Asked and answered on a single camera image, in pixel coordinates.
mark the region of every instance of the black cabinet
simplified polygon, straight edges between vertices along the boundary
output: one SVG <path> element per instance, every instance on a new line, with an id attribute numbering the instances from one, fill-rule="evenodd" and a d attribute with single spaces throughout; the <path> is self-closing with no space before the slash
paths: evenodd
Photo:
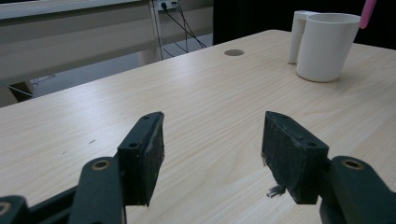
<path id="1" fill-rule="evenodd" d="M 365 0 L 214 0 L 213 43 L 219 44 L 261 31 L 291 31 L 293 12 L 342 12 L 360 15 Z M 355 43 L 396 49 L 396 1 L 378 0 L 366 29 Z"/>
<path id="2" fill-rule="evenodd" d="M 33 2 L 38 0 L 0 0 L 1 4 L 8 4 L 8 3 L 21 3 L 21 2 Z"/>

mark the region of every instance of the light wood tabletop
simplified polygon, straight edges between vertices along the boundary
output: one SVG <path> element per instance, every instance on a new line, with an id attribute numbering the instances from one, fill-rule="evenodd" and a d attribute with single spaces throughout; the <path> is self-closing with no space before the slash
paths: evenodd
<path id="1" fill-rule="evenodd" d="M 150 207 L 128 207 L 128 223 L 320 223 L 320 201 L 266 196 L 265 111 L 302 124 L 330 159 L 368 162 L 395 191 L 396 51 L 354 44 L 341 77 L 316 83 L 287 64 L 289 42 L 267 31 L 0 108 L 0 196 L 32 206 L 75 186 L 155 111 L 165 160 Z"/>

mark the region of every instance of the white cup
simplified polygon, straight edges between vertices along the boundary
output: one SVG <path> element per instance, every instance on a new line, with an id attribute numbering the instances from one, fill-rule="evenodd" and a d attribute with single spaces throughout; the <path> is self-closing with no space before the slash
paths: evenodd
<path id="1" fill-rule="evenodd" d="M 297 74 L 316 82 L 340 77 L 361 17 L 342 13 L 294 12 L 288 63 Z"/>

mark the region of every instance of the pink object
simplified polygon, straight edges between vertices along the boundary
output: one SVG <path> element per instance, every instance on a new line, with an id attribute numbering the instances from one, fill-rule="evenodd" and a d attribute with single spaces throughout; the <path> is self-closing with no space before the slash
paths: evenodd
<path id="1" fill-rule="evenodd" d="M 373 12 L 376 0 L 366 0 L 364 4 L 363 12 L 361 13 L 361 29 L 367 27 L 371 14 Z"/>

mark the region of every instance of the electrical outlet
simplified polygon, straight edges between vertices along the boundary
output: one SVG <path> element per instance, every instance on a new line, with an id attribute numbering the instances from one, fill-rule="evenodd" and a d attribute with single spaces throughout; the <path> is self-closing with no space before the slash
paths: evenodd
<path id="1" fill-rule="evenodd" d="M 163 10 L 163 6 L 162 4 L 165 3 L 166 4 L 166 9 L 172 9 L 172 8 L 176 8 L 176 4 L 178 1 L 177 0 L 157 0 L 158 3 L 158 10 L 162 11 Z"/>

